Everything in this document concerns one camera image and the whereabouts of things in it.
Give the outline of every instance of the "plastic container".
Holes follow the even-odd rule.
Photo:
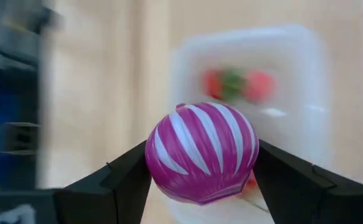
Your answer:
[[[173,63],[172,110],[179,103],[218,102],[202,87],[202,74],[208,69],[267,72],[276,85],[270,100],[252,104],[240,98],[227,104],[249,118],[260,139],[319,166],[327,167],[332,161],[326,58],[310,30],[284,26],[194,37],[174,52]],[[265,214],[243,202],[231,198],[195,207],[170,201],[170,208],[175,217],[184,217],[180,223],[227,223],[220,216],[242,217],[241,223],[271,223],[254,221]]]

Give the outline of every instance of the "red object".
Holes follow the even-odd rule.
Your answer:
[[[205,73],[205,92],[209,96],[221,100],[223,83],[221,82],[221,71],[209,70]]]
[[[275,89],[274,78],[261,71],[253,71],[247,75],[245,97],[248,101],[260,103],[268,100]]]

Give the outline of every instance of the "black machine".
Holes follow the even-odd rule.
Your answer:
[[[151,185],[144,149],[145,142],[142,142],[100,170],[63,189],[0,191],[0,221],[27,224],[140,223]],[[260,141],[254,172],[276,224],[363,223],[362,184],[310,164],[264,141]]]

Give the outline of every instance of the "white stripe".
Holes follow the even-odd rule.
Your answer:
[[[235,174],[238,172],[239,167],[241,166],[242,156],[243,156],[243,139],[242,133],[237,123],[237,120],[232,115],[231,111],[228,110],[225,106],[217,104],[217,103],[208,103],[214,106],[224,117],[227,124],[230,126],[231,133],[233,136],[233,140],[235,142],[235,146],[237,147],[237,168],[235,169]]]
[[[210,116],[202,109],[194,106],[194,105],[187,105],[187,108],[191,109],[196,116],[199,118],[200,122],[202,123],[206,134],[208,135],[210,142],[213,145],[214,151],[216,153],[217,159],[219,160],[220,164],[220,171],[223,173],[224,169],[224,162],[223,162],[223,150],[221,147],[219,135],[217,134],[216,128]]]
[[[255,153],[256,149],[256,139],[257,136],[252,128],[252,125],[250,124],[250,122],[248,121],[248,119],[238,110],[235,110],[236,112],[238,112],[238,114],[243,118],[243,120],[245,121],[246,125],[248,126],[249,129],[249,135],[250,135],[250,147],[251,147],[251,151],[250,151],[250,158],[249,158],[249,162],[248,162],[248,166],[250,166],[250,163],[252,162],[253,159],[253,155]]]
[[[169,169],[179,174],[188,175],[188,172],[177,164],[167,153],[161,138],[159,137],[158,128],[155,130],[155,149],[158,154],[159,160]]]
[[[206,166],[202,155],[200,154],[194,139],[192,138],[191,133],[188,130],[187,125],[182,120],[180,115],[177,112],[173,112],[169,115],[170,122],[176,132],[178,139],[180,140],[181,145],[183,146],[185,152],[189,156],[189,158],[193,161],[193,163],[199,167],[206,174],[211,175],[209,169]]]

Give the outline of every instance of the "striped ball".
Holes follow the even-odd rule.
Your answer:
[[[146,142],[157,186],[199,205],[240,193],[258,155],[258,138],[239,111],[217,103],[179,105]]]

